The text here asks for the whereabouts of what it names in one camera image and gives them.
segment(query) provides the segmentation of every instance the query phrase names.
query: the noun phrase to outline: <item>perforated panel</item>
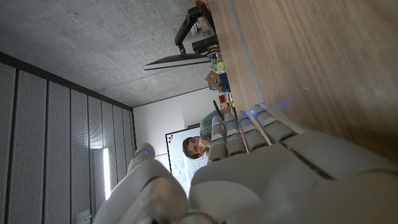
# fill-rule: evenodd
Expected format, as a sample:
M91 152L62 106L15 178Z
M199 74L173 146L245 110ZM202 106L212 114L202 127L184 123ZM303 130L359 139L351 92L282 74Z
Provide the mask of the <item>perforated panel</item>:
M116 153L114 149L113 109L111 104L103 101L102 124L104 132L104 148L109 149L111 189L113 189L118 184L118 173L116 171Z
M42 222L46 90L46 80L20 72L9 223Z
M101 120L101 100L88 97L88 120L90 125L90 148L102 149L102 120ZM90 188L91 188L91 216L96 213L95 201L95 167L94 152L90 153Z
M88 97L88 118L90 121L90 148L102 149L101 100Z
M49 83L45 223L70 222L69 89Z
M87 96L71 91L72 218L90 209Z
M4 220L16 69L0 63L0 222Z
M126 152L124 149L122 109L113 106L114 140L116 146L116 162L118 165L118 182L126 176Z
M136 150L138 146L136 146L136 139L134 136L134 115L132 114L132 112L130 112L130 124L131 124L131 140L132 140L132 154L134 155L134 153L136 153Z
M91 190L91 216L94 220L97 208L95 200L95 164L94 152L90 151L90 190Z
M124 147L126 148L126 164L128 166L132 159L130 111L123 109L122 113L123 113L123 130L124 130Z

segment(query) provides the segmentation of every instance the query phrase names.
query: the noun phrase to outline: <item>desk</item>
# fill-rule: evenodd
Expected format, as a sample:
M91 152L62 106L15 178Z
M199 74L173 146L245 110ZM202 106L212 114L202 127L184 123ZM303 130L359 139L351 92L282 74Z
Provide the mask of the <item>desk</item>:
M298 133L317 129L398 162L395 0L210 6L237 110L259 102L253 73L266 109Z

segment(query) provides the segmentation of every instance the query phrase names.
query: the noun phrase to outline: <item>man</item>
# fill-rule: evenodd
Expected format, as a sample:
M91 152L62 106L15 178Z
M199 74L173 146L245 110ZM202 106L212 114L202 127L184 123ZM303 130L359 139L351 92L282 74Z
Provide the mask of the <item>man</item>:
M231 108L225 107L220 109L221 115L230 112ZM205 153L208 153L211 143L211 122L213 117L218 115L217 110L214 110L209 115L207 115L200 123L200 136L186 138L182 142L182 151L185 156L190 159L198 159L202 157Z

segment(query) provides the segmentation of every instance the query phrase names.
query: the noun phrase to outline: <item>gray shirt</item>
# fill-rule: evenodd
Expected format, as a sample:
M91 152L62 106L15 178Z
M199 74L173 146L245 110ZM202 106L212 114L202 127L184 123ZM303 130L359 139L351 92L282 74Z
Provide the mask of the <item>gray shirt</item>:
M200 122L200 136L211 137L211 123L213 121L213 117L218 115L217 110L214 110L210 114L208 114L203 120Z

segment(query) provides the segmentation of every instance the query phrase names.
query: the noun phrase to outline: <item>cable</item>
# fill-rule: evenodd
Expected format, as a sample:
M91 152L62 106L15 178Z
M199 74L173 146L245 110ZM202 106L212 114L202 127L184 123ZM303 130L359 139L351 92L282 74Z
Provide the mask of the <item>cable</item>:
M212 52L208 52L207 54L205 54L205 55L209 55L209 54L211 54L211 53L213 53L213 52L221 52L220 50L214 50L214 51L212 51Z
M220 49L220 48L219 47L212 47L209 51L207 51L207 53L205 55L210 54L210 51L213 50L213 49Z

